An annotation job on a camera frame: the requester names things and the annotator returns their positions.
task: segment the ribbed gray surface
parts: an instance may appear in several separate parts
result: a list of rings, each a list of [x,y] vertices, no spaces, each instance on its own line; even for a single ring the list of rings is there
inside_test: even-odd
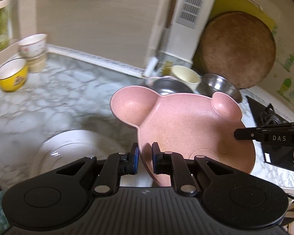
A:
[[[281,228],[241,231],[218,223],[192,197],[172,188],[120,188],[111,197],[98,198],[76,222],[53,231],[10,228],[5,235],[286,235]]]

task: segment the vent grille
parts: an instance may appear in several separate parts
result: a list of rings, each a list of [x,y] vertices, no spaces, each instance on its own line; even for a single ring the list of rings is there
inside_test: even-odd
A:
[[[203,0],[184,0],[177,23],[195,28]]]

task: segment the countertop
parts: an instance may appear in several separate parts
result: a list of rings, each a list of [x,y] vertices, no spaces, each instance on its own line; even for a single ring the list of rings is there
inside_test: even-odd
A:
[[[136,130],[113,116],[109,102],[118,89],[141,83],[133,76],[48,54],[46,69],[30,74],[21,89],[13,93],[0,90],[0,186],[8,188],[27,179],[39,147],[64,131],[92,130],[130,150],[137,140]],[[242,93],[242,122],[246,127],[255,127],[245,95],[266,103],[248,90]],[[252,175],[280,187],[294,188],[294,172],[264,163],[260,143],[254,141],[254,145],[256,163]]]

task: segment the metal screw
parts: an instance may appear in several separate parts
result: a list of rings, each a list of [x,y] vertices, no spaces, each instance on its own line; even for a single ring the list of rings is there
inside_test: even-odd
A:
[[[181,186],[181,191],[184,193],[193,193],[196,191],[196,187],[191,184],[185,184]]]
[[[98,185],[95,187],[96,193],[107,193],[108,191],[110,191],[110,187],[107,185]]]

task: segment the stainless steel bowl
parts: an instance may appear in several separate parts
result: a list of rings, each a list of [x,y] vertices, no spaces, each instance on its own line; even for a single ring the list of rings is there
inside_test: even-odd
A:
[[[206,84],[207,90],[211,95],[215,92],[223,92],[232,97],[237,103],[242,102],[241,93],[227,79],[215,74],[205,74],[202,81]]]
[[[151,85],[145,86],[156,91],[162,96],[174,93],[194,93],[187,85],[174,78],[159,78]]]

